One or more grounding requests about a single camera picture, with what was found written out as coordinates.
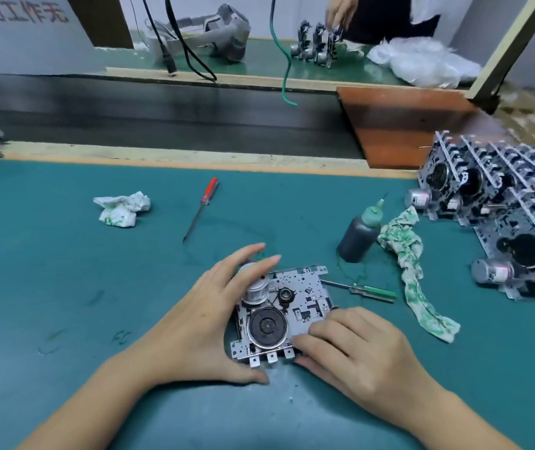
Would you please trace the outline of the brown post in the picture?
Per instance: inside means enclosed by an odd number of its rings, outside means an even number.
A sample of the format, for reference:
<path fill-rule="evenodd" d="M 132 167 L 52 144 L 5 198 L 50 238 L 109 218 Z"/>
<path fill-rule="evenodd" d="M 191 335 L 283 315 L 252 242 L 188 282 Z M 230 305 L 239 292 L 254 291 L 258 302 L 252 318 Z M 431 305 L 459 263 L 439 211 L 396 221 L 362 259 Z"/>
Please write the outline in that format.
<path fill-rule="evenodd" d="M 95 47 L 133 50 L 119 0 L 67 0 Z"/>

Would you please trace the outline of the red-handled screwdriver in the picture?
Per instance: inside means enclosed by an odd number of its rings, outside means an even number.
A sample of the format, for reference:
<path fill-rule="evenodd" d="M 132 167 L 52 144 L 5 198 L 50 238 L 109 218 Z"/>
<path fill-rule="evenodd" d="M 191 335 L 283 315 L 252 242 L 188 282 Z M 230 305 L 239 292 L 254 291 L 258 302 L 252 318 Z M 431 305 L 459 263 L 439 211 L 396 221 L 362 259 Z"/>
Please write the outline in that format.
<path fill-rule="evenodd" d="M 204 193 L 203 193 L 203 196 L 202 196 L 202 199 L 201 199 L 201 202 L 200 202 L 200 206 L 194 216 L 194 218 L 192 219 L 189 227 L 188 227 L 188 230 L 186 232 L 186 234 L 184 235 L 183 239 L 182 239 L 182 243 L 186 243 L 186 241 L 189 239 L 190 235 L 192 234 L 196 224 L 197 224 L 197 221 L 198 219 L 200 218 L 204 208 L 206 206 L 208 206 L 213 198 L 213 195 L 215 194 L 215 191 L 217 190 L 219 186 L 219 180 L 217 177 L 213 177 L 211 179 L 211 181 L 209 182 L 209 184 L 207 185 L 207 187 L 205 188 L 204 190 Z"/>

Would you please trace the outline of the white sign with red print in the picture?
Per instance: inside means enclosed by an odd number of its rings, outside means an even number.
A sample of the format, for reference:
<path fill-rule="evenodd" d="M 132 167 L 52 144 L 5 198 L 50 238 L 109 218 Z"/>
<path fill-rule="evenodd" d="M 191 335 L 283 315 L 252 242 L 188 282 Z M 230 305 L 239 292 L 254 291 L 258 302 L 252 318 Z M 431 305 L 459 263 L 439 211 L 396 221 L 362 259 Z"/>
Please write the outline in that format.
<path fill-rule="evenodd" d="M 0 74 L 105 71 L 68 0 L 0 0 Z"/>

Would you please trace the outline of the green table mat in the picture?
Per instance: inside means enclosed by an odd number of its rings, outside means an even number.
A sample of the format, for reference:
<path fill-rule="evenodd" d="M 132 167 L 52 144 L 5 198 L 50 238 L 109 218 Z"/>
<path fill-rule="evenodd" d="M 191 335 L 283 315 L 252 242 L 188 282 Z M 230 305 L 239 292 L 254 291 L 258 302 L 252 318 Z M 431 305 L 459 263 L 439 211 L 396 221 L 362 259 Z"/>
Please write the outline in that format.
<path fill-rule="evenodd" d="M 186 243 L 205 188 L 219 186 Z M 0 450 L 12 449 L 110 356 L 141 337 L 220 259 L 250 243 L 282 256 L 280 269 L 322 264 L 336 282 L 393 290 L 396 260 L 379 247 L 364 264 L 337 264 L 350 220 L 386 197 L 404 209 L 411 180 L 0 160 Z M 151 210 L 136 226 L 99 221 L 95 197 L 141 191 Z M 481 256 L 453 221 L 416 225 L 421 286 L 461 325 L 452 344 L 432 337 L 402 301 L 363 300 L 329 288 L 341 308 L 362 305 L 406 334 L 445 388 L 525 450 L 535 450 L 535 301 L 477 287 Z M 283 358 L 269 386 L 177 385 L 137 406 L 114 449 L 419 450 Z"/>

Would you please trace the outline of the black conveyor belt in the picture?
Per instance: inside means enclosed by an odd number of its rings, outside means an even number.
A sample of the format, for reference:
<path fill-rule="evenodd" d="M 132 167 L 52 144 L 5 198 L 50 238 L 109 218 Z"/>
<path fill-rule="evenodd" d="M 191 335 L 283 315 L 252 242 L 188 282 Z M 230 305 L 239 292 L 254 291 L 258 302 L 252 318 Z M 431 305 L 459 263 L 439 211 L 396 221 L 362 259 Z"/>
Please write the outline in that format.
<path fill-rule="evenodd" d="M 12 141 L 363 159 L 339 100 L 300 93 L 0 75 Z"/>

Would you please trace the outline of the green-handled screwdriver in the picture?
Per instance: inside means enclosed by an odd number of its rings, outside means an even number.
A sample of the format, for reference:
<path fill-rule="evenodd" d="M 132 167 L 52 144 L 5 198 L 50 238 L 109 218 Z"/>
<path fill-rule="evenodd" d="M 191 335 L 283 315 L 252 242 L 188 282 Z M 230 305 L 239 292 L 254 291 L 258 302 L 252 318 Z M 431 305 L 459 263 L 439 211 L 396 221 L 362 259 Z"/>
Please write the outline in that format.
<path fill-rule="evenodd" d="M 361 296 L 363 298 L 372 299 L 380 302 L 395 303 L 397 295 L 389 290 L 384 290 L 376 287 L 360 286 L 357 284 L 346 285 L 338 282 L 320 280 L 323 285 L 342 288 L 348 290 L 349 293 Z"/>

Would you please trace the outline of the person's left forearm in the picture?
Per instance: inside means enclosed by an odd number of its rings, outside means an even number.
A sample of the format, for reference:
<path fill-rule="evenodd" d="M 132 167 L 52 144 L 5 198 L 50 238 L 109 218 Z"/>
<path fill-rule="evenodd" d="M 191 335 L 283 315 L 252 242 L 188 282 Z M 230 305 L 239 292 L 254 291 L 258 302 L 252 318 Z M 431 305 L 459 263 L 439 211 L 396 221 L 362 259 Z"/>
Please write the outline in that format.
<path fill-rule="evenodd" d="M 106 450 L 152 388 L 152 366 L 130 349 L 111 357 L 16 450 Z"/>

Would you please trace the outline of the dark bottle with green nozzle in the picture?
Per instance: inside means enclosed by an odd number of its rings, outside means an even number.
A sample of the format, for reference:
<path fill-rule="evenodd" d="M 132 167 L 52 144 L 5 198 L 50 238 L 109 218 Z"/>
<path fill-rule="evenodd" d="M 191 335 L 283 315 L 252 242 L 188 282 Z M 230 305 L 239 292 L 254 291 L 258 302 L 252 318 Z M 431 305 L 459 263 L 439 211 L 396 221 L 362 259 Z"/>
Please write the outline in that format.
<path fill-rule="evenodd" d="M 353 218 L 337 247 L 342 260 L 353 264 L 363 260 L 381 232 L 384 201 L 385 198 L 380 199 Z"/>

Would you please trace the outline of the white plastic bag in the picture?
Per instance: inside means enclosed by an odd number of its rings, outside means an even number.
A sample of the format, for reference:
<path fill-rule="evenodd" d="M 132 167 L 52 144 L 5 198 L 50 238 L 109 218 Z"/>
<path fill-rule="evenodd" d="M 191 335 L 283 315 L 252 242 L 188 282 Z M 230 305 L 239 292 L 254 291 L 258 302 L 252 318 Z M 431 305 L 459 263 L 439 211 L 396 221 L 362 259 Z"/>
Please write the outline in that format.
<path fill-rule="evenodd" d="M 433 37 L 384 39 L 370 49 L 367 58 L 417 88 L 456 89 L 475 81 L 482 70 L 480 64 L 458 55 Z"/>

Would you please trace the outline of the small crumpled white-green cloth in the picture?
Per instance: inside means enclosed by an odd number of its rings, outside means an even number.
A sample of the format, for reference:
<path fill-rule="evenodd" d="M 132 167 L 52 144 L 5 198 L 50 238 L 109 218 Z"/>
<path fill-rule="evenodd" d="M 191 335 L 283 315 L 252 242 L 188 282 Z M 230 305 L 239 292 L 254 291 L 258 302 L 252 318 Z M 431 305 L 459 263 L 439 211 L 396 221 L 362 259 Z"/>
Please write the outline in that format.
<path fill-rule="evenodd" d="M 135 227 L 137 215 L 151 210 L 151 199 L 141 191 L 130 196 L 95 197 L 93 203 L 102 207 L 98 220 L 118 228 Z"/>

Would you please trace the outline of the person's left hand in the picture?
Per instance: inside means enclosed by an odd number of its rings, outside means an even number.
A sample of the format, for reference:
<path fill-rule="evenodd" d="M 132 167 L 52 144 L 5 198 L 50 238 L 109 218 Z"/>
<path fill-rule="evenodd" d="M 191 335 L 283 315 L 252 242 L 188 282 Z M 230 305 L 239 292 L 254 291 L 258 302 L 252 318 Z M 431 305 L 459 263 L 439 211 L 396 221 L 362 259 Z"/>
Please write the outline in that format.
<path fill-rule="evenodd" d="M 280 255 L 274 255 L 250 267 L 239 266 L 230 281 L 201 276 L 147 334 L 129 347 L 151 358 L 152 387 L 177 381 L 211 381 L 202 378 L 203 368 L 211 360 L 230 359 L 224 336 L 235 305 L 243 292 L 280 259 Z"/>

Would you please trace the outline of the metal cassette deck unit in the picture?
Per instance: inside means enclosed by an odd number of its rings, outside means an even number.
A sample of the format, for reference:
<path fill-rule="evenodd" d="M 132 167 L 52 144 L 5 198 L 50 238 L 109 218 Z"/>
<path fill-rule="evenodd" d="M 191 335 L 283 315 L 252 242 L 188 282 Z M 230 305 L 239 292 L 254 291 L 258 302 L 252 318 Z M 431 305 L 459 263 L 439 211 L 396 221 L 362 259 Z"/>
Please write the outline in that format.
<path fill-rule="evenodd" d="M 299 352 L 291 338 L 307 333 L 332 309 L 321 282 L 327 272 L 313 265 L 265 273 L 254 281 L 234 307 L 237 340 L 229 344 L 231 358 L 251 368 L 294 359 Z"/>

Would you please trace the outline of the long white-green cloth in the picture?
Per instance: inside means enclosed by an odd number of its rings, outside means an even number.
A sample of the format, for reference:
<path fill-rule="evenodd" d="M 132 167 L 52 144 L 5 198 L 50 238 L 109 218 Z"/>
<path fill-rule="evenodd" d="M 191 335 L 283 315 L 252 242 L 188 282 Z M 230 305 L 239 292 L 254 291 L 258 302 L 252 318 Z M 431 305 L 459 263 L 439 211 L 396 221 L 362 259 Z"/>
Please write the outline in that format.
<path fill-rule="evenodd" d="M 454 342 L 461 326 L 451 318 L 440 315 L 421 289 L 423 242 L 413 229 L 418 222 L 419 215 L 415 207 L 409 206 L 381 228 L 377 243 L 396 255 L 404 284 L 405 302 L 418 324 L 432 336 L 450 344 Z"/>

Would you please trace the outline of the person's right forearm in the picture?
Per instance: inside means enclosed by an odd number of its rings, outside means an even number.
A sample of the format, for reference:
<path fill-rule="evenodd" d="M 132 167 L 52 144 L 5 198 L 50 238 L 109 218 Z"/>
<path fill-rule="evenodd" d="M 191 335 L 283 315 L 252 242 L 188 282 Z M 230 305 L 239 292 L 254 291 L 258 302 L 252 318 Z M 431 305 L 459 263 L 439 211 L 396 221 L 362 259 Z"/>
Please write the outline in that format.
<path fill-rule="evenodd" d="M 428 450 L 522 450 L 441 386 L 420 396 L 398 424 Z"/>

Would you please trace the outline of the person's right hand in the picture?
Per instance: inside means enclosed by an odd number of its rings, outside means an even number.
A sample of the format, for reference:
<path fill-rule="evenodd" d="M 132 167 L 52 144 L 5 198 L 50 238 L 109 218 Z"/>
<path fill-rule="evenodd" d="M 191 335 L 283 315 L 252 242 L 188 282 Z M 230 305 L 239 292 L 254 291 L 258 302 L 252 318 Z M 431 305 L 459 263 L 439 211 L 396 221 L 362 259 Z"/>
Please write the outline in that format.
<path fill-rule="evenodd" d="M 339 391 L 369 413 L 400 427 L 406 409 L 441 386 L 387 320 L 360 307 L 333 310 L 327 318 L 363 318 L 376 328 L 376 336 L 362 344 L 332 344 L 308 332 L 293 337 L 293 347 L 334 374 L 345 386 Z"/>

